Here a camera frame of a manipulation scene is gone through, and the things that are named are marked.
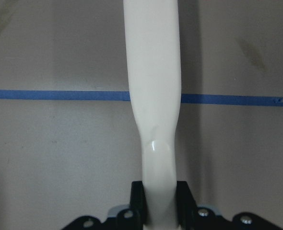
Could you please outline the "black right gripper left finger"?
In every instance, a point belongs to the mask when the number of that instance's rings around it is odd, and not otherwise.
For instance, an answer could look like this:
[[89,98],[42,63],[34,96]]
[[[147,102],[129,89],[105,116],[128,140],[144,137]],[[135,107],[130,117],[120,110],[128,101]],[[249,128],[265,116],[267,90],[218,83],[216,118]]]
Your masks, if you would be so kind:
[[142,230],[146,222],[147,207],[141,181],[131,183],[130,202],[110,210],[101,222],[94,216],[81,216],[70,222],[64,230]]

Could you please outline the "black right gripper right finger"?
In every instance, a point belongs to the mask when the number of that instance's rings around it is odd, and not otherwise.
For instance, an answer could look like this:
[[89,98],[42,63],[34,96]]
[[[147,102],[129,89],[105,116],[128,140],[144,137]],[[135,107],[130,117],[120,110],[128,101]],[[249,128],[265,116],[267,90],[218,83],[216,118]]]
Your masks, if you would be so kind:
[[199,207],[188,183],[177,182],[177,214],[184,230],[279,230],[274,223],[250,212],[236,214],[232,220],[225,219],[212,209]]

